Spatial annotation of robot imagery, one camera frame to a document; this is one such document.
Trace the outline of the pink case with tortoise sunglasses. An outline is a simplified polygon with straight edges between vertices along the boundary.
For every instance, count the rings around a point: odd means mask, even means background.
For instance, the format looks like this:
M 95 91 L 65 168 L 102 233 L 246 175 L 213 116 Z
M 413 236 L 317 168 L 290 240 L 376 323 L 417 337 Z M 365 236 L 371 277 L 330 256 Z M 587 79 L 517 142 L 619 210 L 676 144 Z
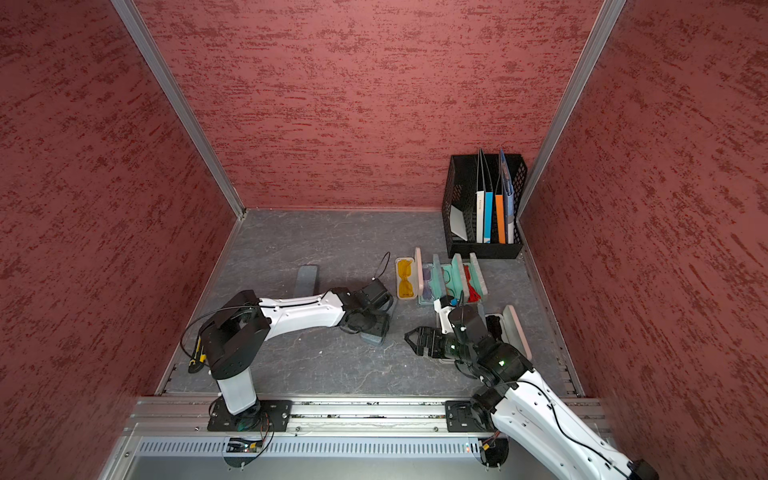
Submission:
M 471 347 L 484 340 L 503 341 L 501 318 L 498 315 L 478 314 L 472 318 L 458 318 L 451 321 L 448 316 L 441 319 L 443 354 L 449 360 L 469 357 Z

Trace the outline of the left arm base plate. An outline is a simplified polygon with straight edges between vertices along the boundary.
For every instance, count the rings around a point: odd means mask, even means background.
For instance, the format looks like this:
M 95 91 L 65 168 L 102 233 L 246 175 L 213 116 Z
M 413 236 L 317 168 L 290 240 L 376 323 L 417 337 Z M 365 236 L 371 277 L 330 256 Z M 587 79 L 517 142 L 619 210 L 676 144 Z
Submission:
M 239 414 L 232 414 L 222 397 L 209 405 L 209 432 L 282 433 L 287 430 L 293 402 L 290 400 L 259 400 Z

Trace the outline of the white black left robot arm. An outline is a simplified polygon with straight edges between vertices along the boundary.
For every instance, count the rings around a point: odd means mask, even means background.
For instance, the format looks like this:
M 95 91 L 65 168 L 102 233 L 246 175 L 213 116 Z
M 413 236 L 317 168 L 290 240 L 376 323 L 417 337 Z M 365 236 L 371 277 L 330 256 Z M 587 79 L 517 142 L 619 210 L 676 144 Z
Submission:
M 315 328 L 339 328 L 379 343 L 386 337 L 395 297 L 377 278 L 358 290 L 331 288 L 321 294 L 290 298 L 260 298 L 252 290 L 234 295 L 224 306 L 192 320 L 194 343 L 179 348 L 188 370 L 208 368 L 225 411 L 241 419 L 254 416 L 260 401 L 251 373 L 259 350 L 268 341 Z

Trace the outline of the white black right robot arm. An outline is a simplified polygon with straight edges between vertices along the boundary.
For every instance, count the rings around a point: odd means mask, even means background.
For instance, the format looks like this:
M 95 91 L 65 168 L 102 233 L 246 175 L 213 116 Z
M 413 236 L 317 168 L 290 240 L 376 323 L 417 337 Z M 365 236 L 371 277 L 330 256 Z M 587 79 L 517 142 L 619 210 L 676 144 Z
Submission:
M 530 359 L 519 319 L 511 310 L 482 315 L 478 305 L 445 306 L 436 327 L 404 336 L 420 357 L 450 360 L 482 386 L 465 403 L 467 413 L 447 411 L 450 427 L 488 432 L 485 454 L 501 439 L 525 448 L 558 479 L 656 479 L 645 460 L 631 460 L 596 434 L 549 387 Z

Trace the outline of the grey case with black glasses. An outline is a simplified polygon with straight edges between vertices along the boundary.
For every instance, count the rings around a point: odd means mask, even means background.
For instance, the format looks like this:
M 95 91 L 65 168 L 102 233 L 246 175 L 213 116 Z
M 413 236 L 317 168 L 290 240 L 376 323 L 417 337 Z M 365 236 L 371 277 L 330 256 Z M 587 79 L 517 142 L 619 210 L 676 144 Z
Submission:
M 397 298 L 391 298 L 380 308 L 370 311 L 368 318 L 374 323 L 370 327 L 362 329 L 359 333 L 364 342 L 372 345 L 380 345 L 387 336 L 390 323 L 398 304 Z

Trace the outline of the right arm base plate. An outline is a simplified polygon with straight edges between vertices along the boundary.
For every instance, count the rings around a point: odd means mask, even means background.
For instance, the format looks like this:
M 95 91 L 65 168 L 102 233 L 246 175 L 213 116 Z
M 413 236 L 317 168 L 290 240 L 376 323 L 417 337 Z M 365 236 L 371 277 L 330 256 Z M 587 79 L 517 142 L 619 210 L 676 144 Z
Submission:
M 493 433 L 496 428 L 491 415 L 478 403 L 449 400 L 445 404 L 447 430 L 451 433 Z

